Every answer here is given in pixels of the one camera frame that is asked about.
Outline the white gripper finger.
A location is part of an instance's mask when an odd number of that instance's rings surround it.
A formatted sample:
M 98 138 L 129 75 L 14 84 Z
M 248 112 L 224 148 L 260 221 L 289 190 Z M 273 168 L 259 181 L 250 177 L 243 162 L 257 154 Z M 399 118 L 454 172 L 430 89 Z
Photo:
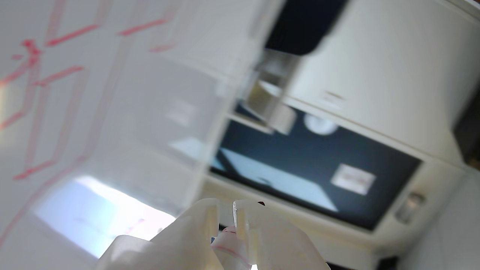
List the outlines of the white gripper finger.
M 219 200 L 194 203 L 151 240 L 120 235 L 98 259 L 97 270 L 221 270 L 211 248 L 218 235 Z
M 288 219 L 259 202 L 233 202 L 238 239 L 249 263 L 259 270 L 329 270 L 309 236 Z

